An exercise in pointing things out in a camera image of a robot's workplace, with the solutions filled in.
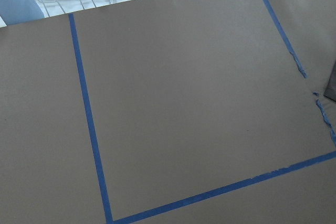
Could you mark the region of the dark brown t-shirt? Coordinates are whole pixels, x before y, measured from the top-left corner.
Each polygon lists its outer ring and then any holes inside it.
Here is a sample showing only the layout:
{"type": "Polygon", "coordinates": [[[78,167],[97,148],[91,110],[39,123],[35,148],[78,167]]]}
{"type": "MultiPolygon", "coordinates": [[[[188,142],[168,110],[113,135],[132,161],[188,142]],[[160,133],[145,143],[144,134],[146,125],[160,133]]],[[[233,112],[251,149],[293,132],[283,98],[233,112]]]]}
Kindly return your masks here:
{"type": "Polygon", "coordinates": [[[334,63],[323,95],[334,102],[336,101],[336,63],[334,63]]]}

